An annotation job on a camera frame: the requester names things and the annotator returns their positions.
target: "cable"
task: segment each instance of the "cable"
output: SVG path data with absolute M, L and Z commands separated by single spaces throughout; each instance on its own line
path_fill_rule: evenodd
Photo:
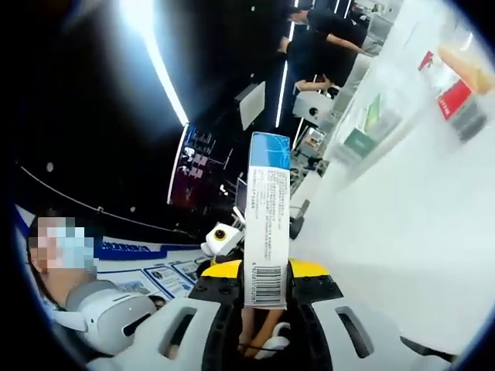
M 31 178 L 35 179 L 38 183 L 40 184 L 43 184 L 46 188 L 54 191 L 55 193 L 58 193 L 59 195 L 65 197 L 66 199 L 69 199 L 70 201 L 73 201 L 75 203 L 78 203 L 79 205 L 82 205 L 84 207 L 87 207 L 88 209 L 92 209 L 93 211 L 96 211 L 97 213 L 101 213 L 101 214 L 104 214 L 104 215 L 108 215 L 108 216 L 113 216 L 114 218 L 117 218 L 117 219 L 120 219 L 120 220 L 125 220 L 127 222 L 130 222 L 130 223 L 134 223 L 134 224 L 139 224 L 141 226 L 149 226 L 150 228 L 155 228 L 156 230 L 164 230 L 166 232 L 173 232 L 173 233 L 181 233 L 181 234 L 186 234 L 188 237 L 191 237 L 191 238 L 196 238 L 196 236 L 193 236 L 192 234 L 189 234 L 187 233 L 186 231 L 184 230 L 170 230 L 168 228 L 163 228 L 162 226 L 153 226 L 152 224 L 146 224 L 146 223 L 143 223 L 143 222 L 138 222 L 137 220 L 132 220 L 132 219 L 128 219 L 128 218 L 124 218 L 123 216 L 118 216 L 118 215 L 114 215 L 114 214 L 110 214 L 110 213 L 107 213 L 106 211 L 104 210 L 100 210 L 98 208 L 95 208 L 93 206 L 89 206 L 85 203 L 82 203 L 81 201 L 78 201 L 76 199 L 73 199 L 72 197 L 68 196 L 68 195 L 65 195 L 63 194 L 61 191 L 57 191 L 56 189 L 54 189 L 51 185 L 47 185 L 44 181 L 38 179 L 37 177 L 35 177 L 33 174 L 31 174 L 26 168 L 24 168 L 23 166 L 19 166 L 27 175 L 29 175 Z

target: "white panel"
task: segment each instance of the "white panel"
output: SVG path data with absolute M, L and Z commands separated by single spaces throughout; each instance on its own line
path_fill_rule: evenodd
M 244 130 L 265 109 L 265 86 L 266 83 L 263 81 L 239 103 L 241 123 Z

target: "banner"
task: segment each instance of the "banner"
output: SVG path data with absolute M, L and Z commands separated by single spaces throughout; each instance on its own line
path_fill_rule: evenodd
M 20 206 L 14 208 L 15 229 L 19 249 L 26 255 L 26 237 L 34 214 Z M 151 260 L 164 259 L 169 251 L 199 250 L 198 245 L 179 245 L 167 243 L 146 243 L 103 237 L 100 247 L 95 247 L 94 258 L 101 260 Z

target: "barcode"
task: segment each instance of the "barcode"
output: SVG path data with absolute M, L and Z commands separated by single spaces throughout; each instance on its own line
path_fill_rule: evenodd
M 279 305 L 283 301 L 282 267 L 254 267 L 252 287 L 255 305 Z

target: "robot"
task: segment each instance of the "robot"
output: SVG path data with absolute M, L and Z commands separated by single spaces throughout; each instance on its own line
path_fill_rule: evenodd
M 266 362 L 236 356 L 244 285 L 242 260 L 203 272 L 188 298 L 174 299 L 143 321 L 132 344 L 112 358 L 87 364 L 95 371 L 232 369 L 441 370 L 450 363 L 421 356 L 401 342 L 398 328 L 380 313 L 346 298 L 329 272 L 305 261 L 288 263 L 290 344 Z M 163 355 L 185 317 L 189 324 L 175 359 Z

